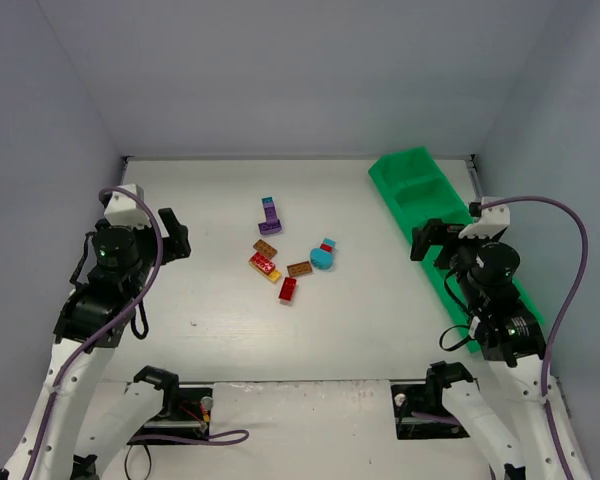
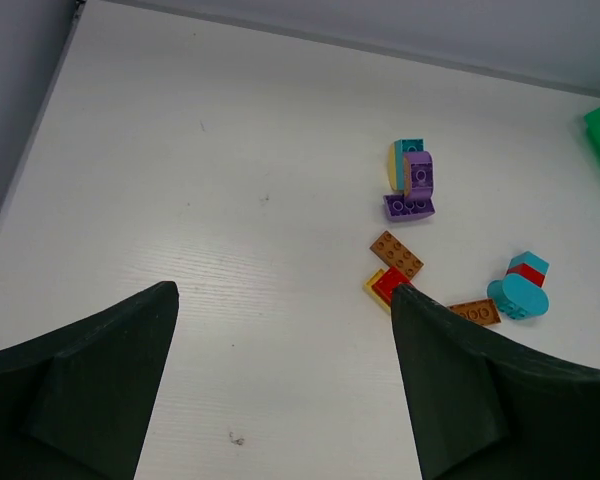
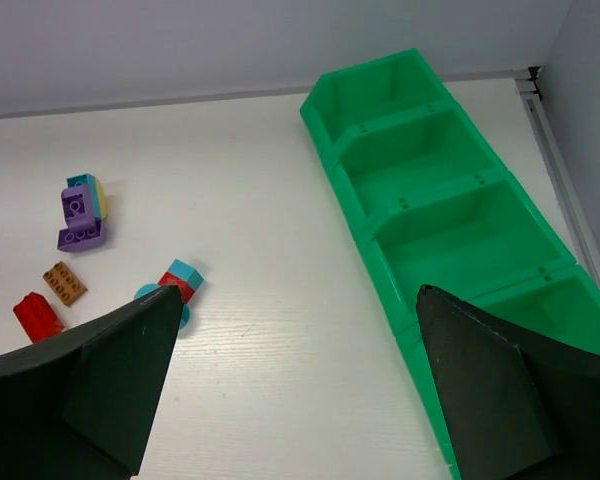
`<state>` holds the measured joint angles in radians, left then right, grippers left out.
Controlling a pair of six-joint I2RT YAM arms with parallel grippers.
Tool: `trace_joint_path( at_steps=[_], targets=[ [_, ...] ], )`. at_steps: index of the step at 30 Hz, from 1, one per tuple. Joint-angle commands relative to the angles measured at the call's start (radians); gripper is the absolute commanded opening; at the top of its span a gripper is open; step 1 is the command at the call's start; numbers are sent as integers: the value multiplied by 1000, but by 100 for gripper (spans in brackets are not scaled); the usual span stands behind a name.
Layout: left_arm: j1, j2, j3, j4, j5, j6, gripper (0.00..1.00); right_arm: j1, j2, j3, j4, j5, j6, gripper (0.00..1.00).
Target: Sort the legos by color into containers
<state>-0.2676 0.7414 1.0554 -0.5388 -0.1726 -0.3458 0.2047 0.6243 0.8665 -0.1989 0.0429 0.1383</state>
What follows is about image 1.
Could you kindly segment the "brown lego brick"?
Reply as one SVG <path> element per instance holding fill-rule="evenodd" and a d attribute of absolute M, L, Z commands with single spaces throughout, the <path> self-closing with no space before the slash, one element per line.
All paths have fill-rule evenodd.
<path fill-rule="evenodd" d="M 313 267 L 310 261 L 303 261 L 287 266 L 287 273 L 289 277 L 296 278 L 303 275 L 308 275 L 313 272 Z"/>
<path fill-rule="evenodd" d="M 253 244 L 253 248 L 256 252 L 263 255 L 267 259 L 273 259 L 277 254 L 277 250 L 272 245 L 270 245 L 262 239 L 257 240 Z"/>

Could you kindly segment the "purple lego piece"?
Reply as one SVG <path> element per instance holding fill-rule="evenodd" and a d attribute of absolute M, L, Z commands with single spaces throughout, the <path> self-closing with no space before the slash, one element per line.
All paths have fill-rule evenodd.
<path fill-rule="evenodd" d="M 259 232 L 263 236 L 280 233 L 282 230 L 276 208 L 273 204 L 264 207 L 265 220 L 258 224 Z"/>

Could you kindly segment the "yellow lego plate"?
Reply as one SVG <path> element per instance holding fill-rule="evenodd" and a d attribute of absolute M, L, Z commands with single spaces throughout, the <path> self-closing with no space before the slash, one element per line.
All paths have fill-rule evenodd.
<path fill-rule="evenodd" d="M 277 269 L 273 269 L 270 272 L 266 272 L 260 266 L 256 265 L 253 262 L 250 262 L 249 265 L 260 275 L 270 281 L 272 284 L 275 284 L 279 278 L 281 277 L 281 273 Z"/>

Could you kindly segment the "blue round lego piece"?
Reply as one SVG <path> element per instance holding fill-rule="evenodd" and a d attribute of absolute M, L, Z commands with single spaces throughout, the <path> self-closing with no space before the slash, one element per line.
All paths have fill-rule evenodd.
<path fill-rule="evenodd" d="M 310 263 L 317 269 L 329 270 L 334 263 L 334 255 L 330 250 L 317 247 L 310 251 Z"/>

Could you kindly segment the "red lego brick single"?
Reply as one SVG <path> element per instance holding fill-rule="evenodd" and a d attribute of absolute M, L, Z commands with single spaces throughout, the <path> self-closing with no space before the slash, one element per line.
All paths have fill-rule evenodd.
<path fill-rule="evenodd" d="M 281 289 L 278 295 L 278 299 L 283 303 L 291 303 L 297 287 L 297 279 L 293 277 L 286 277 L 281 285 Z"/>

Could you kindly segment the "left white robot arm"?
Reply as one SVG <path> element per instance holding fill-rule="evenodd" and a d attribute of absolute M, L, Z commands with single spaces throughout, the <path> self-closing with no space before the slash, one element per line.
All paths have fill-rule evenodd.
<path fill-rule="evenodd" d="M 145 366 L 108 412 L 94 422 L 85 419 L 156 269 L 191 253 L 188 229 L 172 209 L 148 220 L 146 226 L 132 226 L 104 218 L 92 232 L 97 263 L 61 310 L 47 377 L 0 479 L 98 479 L 148 420 L 174 409 L 178 375 Z"/>

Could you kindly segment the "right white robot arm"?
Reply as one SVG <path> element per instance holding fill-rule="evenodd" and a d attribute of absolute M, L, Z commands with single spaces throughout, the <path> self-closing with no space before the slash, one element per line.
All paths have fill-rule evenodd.
<path fill-rule="evenodd" d="M 464 229 L 428 220 L 412 232 L 410 257 L 421 261 L 431 247 L 441 249 L 434 265 L 459 286 L 451 298 L 468 317 L 466 339 L 478 343 L 513 425 L 503 423 L 460 363 L 430 366 L 431 410 L 444 409 L 466 431 L 495 479 L 590 478 L 556 380 L 542 373 L 549 346 L 514 284 L 518 253 L 500 232 L 477 236 Z"/>

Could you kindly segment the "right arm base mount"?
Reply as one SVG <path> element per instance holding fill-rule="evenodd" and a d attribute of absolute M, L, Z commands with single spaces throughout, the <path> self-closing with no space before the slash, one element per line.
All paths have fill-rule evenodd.
<path fill-rule="evenodd" d="M 469 437 L 467 431 L 450 420 L 442 407 L 427 404 L 426 387 L 420 383 L 391 383 L 391 397 L 398 440 L 457 440 Z"/>

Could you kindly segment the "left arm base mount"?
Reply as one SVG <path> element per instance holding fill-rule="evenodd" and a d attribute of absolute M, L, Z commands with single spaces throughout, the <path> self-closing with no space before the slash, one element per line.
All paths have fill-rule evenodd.
<path fill-rule="evenodd" d="M 147 422 L 134 436 L 162 435 L 205 440 L 210 434 L 210 408 L 213 400 L 211 384 L 184 383 L 169 413 L 160 413 Z"/>

